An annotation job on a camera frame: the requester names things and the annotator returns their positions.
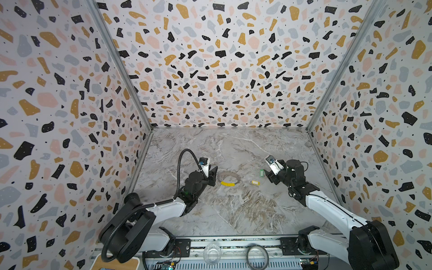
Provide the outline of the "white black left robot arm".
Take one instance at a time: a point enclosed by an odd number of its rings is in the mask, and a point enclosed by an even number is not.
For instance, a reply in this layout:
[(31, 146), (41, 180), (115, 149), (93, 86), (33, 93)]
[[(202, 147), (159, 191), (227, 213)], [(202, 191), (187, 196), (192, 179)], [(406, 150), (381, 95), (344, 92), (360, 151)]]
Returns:
[(128, 262), (138, 252), (165, 252), (173, 249), (175, 236), (159, 224), (188, 214), (197, 205), (207, 186), (215, 186), (218, 167), (204, 165), (194, 171), (173, 199), (143, 204), (137, 193), (125, 198), (125, 203), (99, 234), (103, 244), (103, 262)]

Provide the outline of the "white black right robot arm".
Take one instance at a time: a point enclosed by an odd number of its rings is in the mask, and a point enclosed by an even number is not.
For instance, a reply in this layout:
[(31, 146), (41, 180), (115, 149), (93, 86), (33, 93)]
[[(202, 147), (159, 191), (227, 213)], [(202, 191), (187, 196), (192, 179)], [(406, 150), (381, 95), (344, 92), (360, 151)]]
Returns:
[(265, 172), (271, 183), (284, 184), (289, 195), (301, 205), (315, 211), (340, 231), (330, 234), (317, 226), (298, 232), (296, 247), (303, 254), (321, 250), (349, 264), (354, 270), (395, 270), (399, 259), (386, 227), (378, 220), (366, 220), (326, 196), (307, 182), (299, 160), (265, 158), (270, 167)]

